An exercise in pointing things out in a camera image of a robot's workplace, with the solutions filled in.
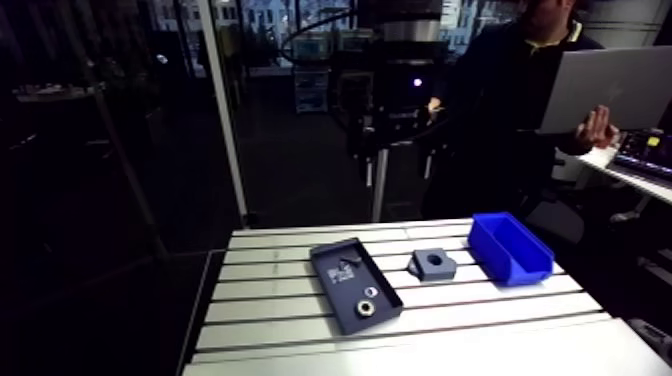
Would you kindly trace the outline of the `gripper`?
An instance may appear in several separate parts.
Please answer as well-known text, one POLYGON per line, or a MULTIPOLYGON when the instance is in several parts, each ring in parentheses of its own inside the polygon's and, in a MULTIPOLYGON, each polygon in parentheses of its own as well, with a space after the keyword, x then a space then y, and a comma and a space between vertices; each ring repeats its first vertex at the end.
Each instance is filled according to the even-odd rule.
POLYGON ((347 87, 347 150, 365 158, 418 137, 428 105, 449 67, 442 42, 374 42, 365 48, 347 87))

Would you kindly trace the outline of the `person's hand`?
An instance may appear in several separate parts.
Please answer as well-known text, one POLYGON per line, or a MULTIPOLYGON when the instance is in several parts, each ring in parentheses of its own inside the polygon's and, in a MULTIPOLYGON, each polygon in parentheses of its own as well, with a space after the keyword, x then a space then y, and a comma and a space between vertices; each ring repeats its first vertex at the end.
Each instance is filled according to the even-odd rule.
POLYGON ((605 149, 620 137, 620 130, 610 120, 610 108, 598 105, 576 129, 575 141, 584 148, 605 149))

